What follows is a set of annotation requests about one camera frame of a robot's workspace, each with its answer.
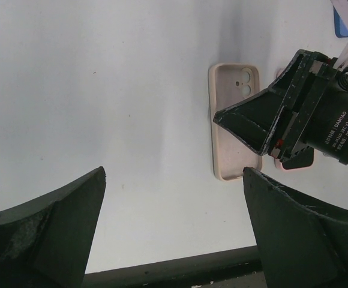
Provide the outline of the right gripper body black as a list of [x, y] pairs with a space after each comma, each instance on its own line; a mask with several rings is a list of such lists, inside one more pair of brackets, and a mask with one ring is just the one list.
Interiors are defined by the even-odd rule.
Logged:
[[336, 74], [331, 61], [331, 58], [320, 52], [312, 52], [311, 89], [301, 108], [281, 108], [268, 155], [287, 161], [309, 148], [303, 137], [329, 81]]

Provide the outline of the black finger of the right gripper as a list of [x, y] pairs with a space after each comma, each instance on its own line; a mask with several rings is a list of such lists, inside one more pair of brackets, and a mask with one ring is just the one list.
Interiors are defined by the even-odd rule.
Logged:
[[259, 156], [269, 153], [281, 108], [266, 106], [266, 91], [219, 110], [213, 122], [228, 131]]
[[312, 52], [298, 50], [266, 91], [268, 108], [301, 108], [312, 86]]

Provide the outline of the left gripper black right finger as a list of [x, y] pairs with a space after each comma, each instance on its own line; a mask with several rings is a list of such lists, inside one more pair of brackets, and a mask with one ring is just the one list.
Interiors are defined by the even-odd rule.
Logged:
[[268, 287], [348, 287], [348, 210], [254, 168], [243, 184]]

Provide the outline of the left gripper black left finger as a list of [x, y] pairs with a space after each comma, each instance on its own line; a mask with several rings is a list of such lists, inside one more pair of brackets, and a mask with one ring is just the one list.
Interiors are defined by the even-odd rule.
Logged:
[[105, 189], [99, 167], [0, 211], [0, 287], [80, 287]]

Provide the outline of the beige phone case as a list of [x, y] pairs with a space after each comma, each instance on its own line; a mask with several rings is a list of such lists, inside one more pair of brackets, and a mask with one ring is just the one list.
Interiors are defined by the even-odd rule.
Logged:
[[243, 177], [245, 167], [262, 168], [262, 157], [236, 137], [242, 118], [223, 110], [259, 92], [257, 68], [249, 64], [220, 63], [208, 71], [214, 175], [221, 181]]

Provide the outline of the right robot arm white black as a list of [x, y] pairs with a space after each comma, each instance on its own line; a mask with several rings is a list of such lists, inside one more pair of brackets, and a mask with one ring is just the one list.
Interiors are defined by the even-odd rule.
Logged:
[[348, 65], [299, 50], [266, 89], [214, 122], [259, 156], [286, 162], [313, 148], [348, 165]]

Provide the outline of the blue phone case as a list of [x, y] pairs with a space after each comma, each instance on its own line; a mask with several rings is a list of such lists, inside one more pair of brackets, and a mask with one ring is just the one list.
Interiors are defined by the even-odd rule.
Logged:
[[334, 8], [334, 32], [337, 38], [348, 38], [348, 11]]

